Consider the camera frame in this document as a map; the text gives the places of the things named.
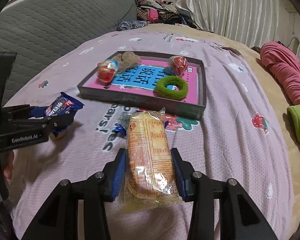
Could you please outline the person's left hand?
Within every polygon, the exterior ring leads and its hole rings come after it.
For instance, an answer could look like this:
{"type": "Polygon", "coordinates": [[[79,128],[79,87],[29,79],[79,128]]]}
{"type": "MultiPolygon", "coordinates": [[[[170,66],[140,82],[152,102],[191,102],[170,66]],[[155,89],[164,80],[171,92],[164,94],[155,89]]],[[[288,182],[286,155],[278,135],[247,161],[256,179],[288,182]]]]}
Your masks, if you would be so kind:
{"type": "Polygon", "coordinates": [[[12,181],[13,173],[13,161],[14,161],[14,152],[11,150],[3,154],[4,163],[2,164],[2,171],[6,180],[10,183],[12,181]]]}

